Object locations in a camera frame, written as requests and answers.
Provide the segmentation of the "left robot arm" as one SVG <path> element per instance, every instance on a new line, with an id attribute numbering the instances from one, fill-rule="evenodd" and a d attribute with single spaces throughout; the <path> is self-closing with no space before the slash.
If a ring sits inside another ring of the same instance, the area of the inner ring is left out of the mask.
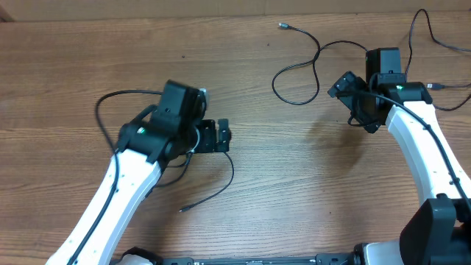
<path id="1" fill-rule="evenodd" d="M 160 101 L 124 124 L 117 141 L 104 134 L 112 157 L 104 179 L 77 225 L 48 264 L 109 264 L 138 206 L 155 188 L 169 162 L 181 155 L 230 150 L 227 119 L 205 119 L 204 88 L 169 80 Z"/>

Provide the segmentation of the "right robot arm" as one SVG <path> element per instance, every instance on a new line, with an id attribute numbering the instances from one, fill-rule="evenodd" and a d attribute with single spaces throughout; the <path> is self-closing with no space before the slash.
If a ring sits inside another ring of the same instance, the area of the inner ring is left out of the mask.
<path id="1" fill-rule="evenodd" d="M 366 53 L 366 77 L 346 72 L 328 91 L 349 110 L 349 124 L 385 126 L 411 170 L 419 209 L 394 241 L 359 244 L 346 264 L 469 264 L 470 178 L 441 131 L 428 89 L 408 82 L 397 48 Z"/>

